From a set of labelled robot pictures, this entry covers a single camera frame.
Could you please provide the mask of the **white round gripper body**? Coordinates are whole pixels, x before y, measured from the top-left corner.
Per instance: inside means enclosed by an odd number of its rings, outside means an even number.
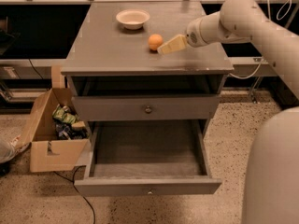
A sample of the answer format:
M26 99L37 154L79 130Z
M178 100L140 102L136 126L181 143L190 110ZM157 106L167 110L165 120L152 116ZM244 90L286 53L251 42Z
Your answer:
M201 35L201 18L191 21L186 28L186 38L190 46L194 48L203 47L207 45L207 42Z

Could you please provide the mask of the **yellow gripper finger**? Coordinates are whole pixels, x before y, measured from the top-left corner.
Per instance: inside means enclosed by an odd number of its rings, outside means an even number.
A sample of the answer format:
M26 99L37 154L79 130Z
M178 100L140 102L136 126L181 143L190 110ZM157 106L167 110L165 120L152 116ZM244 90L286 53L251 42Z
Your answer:
M176 35L170 40L164 42L157 51L159 54L165 55L177 52L187 48L187 39L185 35Z

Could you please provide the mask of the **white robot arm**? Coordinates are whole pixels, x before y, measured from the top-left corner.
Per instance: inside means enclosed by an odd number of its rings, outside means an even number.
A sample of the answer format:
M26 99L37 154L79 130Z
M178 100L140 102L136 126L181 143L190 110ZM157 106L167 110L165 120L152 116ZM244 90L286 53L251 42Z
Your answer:
M268 19L254 0L226 0L158 52L240 39L250 42L299 98L299 35ZM249 153L241 223L299 224L299 107L276 114L258 131Z

